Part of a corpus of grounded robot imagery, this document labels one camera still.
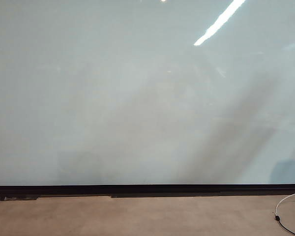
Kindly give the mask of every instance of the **black cable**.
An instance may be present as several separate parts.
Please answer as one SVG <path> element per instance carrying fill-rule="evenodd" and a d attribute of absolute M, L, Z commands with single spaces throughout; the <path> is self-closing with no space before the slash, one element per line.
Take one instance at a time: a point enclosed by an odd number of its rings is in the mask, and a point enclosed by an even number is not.
<path fill-rule="evenodd" d="M 295 233 L 294 233 L 293 231 L 290 231 L 288 228 L 286 228 L 284 225 L 282 225 L 282 223 L 281 223 L 281 219 L 280 219 L 280 217 L 279 217 L 278 215 L 275 216 L 275 220 L 276 220 L 277 222 L 279 222 L 280 226 L 281 226 L 283 229 L 285 229 L 287 232 L 291 233 L 292 235 L 295 235 Z"/>

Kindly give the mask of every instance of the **concrete floor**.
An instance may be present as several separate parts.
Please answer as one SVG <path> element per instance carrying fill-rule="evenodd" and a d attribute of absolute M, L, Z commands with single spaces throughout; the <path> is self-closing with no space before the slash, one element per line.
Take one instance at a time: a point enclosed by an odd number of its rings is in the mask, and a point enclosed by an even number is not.
<path fill-rule="evenodd" d="M 288 236 L 284 196 L 40 198 L 0 202 L 0 236 Z M 295 231 L 295 197 L 280 206 Z"/>

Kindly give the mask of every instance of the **glass board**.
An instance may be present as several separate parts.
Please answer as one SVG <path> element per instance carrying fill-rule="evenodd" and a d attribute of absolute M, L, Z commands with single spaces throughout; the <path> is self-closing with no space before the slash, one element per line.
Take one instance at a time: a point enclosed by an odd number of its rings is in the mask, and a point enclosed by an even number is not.
<path fill-rule="evenodd" d="M 0 185 L 295 183 L 295 0 L 0 0 Z"/>

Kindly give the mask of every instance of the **white board surface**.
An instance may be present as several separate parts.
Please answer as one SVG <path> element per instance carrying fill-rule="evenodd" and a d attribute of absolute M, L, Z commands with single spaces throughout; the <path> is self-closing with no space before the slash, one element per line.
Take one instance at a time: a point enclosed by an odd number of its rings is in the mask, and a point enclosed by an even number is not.
<path fill-rule="evenodd" d="M 270 183 L 295 0 L 0 0 L 0 185 Z"/>

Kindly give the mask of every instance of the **black frame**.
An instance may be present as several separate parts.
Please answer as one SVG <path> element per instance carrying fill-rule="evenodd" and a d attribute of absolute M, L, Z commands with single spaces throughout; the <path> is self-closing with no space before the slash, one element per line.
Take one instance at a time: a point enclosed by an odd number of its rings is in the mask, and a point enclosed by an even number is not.
<path fill-rule="evenodd" d="M 295 184 L 130 184 L 0 186 L 0 195 L 195 196 L 283 195 L 295 193 Z"/>

